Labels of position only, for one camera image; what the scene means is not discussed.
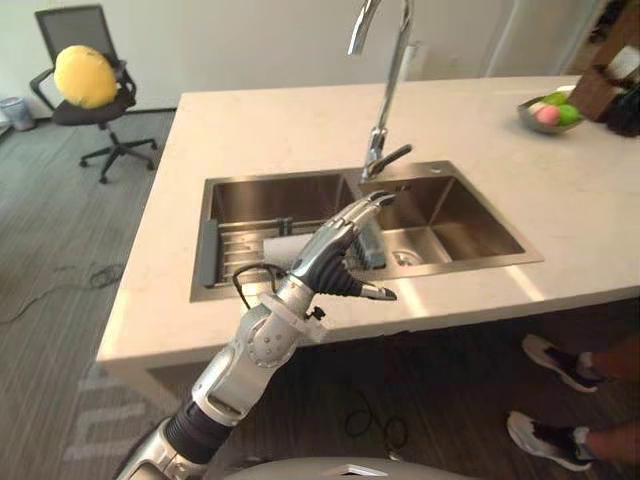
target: kitchen island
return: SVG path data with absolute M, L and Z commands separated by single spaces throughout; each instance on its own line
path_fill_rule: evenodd
M 640 294 L 640 143 L 584 122 L 560 136 L 516 106 L 576 77 L 400 85 L 387 151 L 451 161 L 544 257 L 387 280 L 398 301 L 321 296 L 326 342 L 444 328 Z M 240 298 L 189 301 L 207 178 L 357 167 L 382 85 L 186 93 L 120 283 L 97 361 L 157 405 L 233 336 Z M 388 167 L 393 171 L 395 165 Z

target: trash can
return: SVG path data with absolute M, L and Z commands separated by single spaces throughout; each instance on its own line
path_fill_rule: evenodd
M 0 110 L 16 130 L 31 130 L 36 126 L 36 122 L 33 121 L 24 98 L 9 97 L 0 100 Z

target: robotic arm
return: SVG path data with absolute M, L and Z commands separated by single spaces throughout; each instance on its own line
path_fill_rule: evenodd
M 374 192 L 329 219 L 304 247 L 275 294 L 244 314 L 227 346 L 205 368 L 190 399 L 134 446 L 116 480 L 202 478 L 217 450 L 258 402 L 271 376 L 293 355 L 298 341 L 320 341 L 324 328 L 317 293 L 395 300 L 386 288 L 352 277 L 342 262 L 360 229 L 394 196 Z

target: green apple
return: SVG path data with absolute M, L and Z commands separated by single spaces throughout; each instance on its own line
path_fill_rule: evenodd
M 560 106 L 567 103 L 567 96 L 562 92 L 553 92 L 552 94 L 544 97 L 542 99 L 542 102 L 546 103 L 547 105 Z
M 571 125 L 582 118 L 580 112 L 573 105 L 559 105 L 560 117 L 558 117 L 558 125 Z

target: kitchen sink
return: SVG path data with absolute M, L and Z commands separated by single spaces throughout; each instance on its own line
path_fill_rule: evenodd
M 205 182 L 191 301 L 235 296 L 233 273 L 263 259 L 266 238 L 312 233 L 356 198 L 396 193 L 377 217 L 386 266 L 347 266 L 362 280 L 415 277 L 542 261 L 542 257 L 450 162 L 394 166 L 360 183 L 362 169 Z M 240 276 L 246 294 L 269 288 L 264 272 Z

